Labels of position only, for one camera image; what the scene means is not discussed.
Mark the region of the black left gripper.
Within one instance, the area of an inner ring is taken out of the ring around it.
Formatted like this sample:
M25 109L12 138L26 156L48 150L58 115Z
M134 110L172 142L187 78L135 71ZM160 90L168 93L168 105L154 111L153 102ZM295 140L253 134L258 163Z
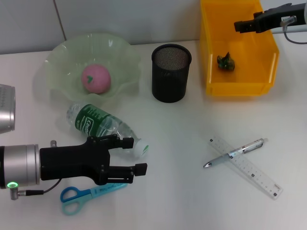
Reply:
M135 176L145 176L147 163L134 166L109 166L111 149L132 149L134 138L117 134L88 137L77 146L41 148L40 178L43 181L88 177L97 185L106 183L131 184Z

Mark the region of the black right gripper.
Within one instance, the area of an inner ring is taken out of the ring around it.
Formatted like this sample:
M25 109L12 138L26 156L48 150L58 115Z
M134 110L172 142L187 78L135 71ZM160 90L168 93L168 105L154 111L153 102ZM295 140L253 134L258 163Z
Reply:
M254 13L254 20L234 23L235 31L240 33L262 33L274 28L305 24L305 3L287 3L279 7Z

